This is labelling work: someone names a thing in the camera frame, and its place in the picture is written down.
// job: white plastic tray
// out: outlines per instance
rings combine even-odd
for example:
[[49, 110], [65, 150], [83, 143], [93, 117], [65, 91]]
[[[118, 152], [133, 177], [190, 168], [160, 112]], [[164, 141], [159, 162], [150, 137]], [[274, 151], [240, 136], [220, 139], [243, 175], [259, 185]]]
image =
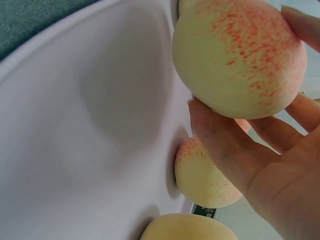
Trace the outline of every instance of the white plastic tray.
[[137, 240], [190, 212], [173, 173], [191, 133], [176, 4], [103, 0], [1, 63], [1, 240]]

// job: hand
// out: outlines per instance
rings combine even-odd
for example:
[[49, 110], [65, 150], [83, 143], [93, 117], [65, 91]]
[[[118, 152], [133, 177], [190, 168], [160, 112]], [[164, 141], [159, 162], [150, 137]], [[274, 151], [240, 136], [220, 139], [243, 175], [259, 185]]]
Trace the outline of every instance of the hand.
[[[320, 19], [283, 7], [295, 33], [320, 52]], [[254, 142], [236, 122], [199, 100], [189, 102], [191, 125], [214, 163], [254, 210], [285, 239], [320, 239], [320, 104], [299, 94], [286, 108], [307, 132], [275, 118], [250, 120], [273, 150]]]

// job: peach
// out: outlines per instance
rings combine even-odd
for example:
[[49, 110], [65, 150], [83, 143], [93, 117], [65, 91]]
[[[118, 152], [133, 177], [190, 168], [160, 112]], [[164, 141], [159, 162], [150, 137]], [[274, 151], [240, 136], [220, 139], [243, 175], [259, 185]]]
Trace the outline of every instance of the peach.
[[[247, 133], [251, 126], [246, 120], [236, 122]], [[242, 194], [217, 168], [199, 138], [189, 138], [178, 150], [174, 174], [182, 194], [204, 208], [222, 208]]]
[[283, 110], [307, 67], [303, 42], [263, 0], [197, 0], [176, 24], [172, 54], [190, 91], [234, 119]]
[[227, 226], [212, 218], [171, 213], [153, 220], [140, 240], [237, 240], [237, 237]]
[[187, 11], [193, 4], [196, 4], [197, 0], [179, 0], [178, 12], [181, 16], [185, 11]]

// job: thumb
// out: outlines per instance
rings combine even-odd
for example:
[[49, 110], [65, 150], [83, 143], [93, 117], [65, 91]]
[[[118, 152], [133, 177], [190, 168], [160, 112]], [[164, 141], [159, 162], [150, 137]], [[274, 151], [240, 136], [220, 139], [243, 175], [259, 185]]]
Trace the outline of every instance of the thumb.
[[282, 6], [281, 14], [302, 41], [320, 52], [320, 18], [286, 5]]

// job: green fabric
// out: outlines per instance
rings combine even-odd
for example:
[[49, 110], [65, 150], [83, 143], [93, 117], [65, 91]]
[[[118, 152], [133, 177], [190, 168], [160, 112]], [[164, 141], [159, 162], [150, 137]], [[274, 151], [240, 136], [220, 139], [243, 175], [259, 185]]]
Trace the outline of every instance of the green fabric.
[[0, 62], [34, 35], [99, 0], [0, 0]]

